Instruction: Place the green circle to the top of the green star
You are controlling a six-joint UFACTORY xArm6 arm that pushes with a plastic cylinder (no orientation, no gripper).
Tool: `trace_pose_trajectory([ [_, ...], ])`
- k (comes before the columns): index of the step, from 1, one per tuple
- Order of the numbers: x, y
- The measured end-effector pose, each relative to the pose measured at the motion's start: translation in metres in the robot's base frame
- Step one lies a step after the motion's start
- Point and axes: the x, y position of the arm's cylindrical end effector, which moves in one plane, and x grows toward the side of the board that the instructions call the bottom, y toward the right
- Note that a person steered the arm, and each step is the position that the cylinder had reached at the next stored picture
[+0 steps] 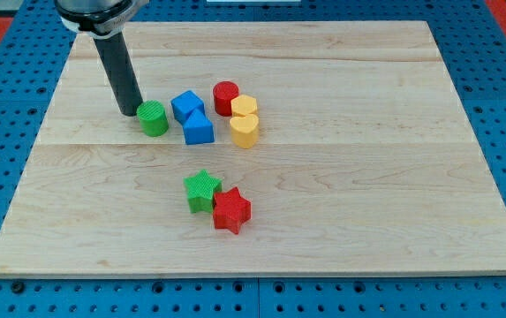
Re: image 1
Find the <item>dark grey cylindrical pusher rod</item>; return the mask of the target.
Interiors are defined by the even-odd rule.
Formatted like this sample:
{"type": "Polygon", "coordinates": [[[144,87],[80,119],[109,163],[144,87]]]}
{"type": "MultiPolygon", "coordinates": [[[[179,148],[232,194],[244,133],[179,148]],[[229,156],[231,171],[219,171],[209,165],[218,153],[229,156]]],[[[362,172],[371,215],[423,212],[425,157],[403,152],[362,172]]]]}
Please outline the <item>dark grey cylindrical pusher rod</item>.
{"type": "Polygon", "coordinates": [[[132,60],[121,32],[107,39],[94,39],[119,111],[127,117],[137,114],[143,103],[132,60]]]}

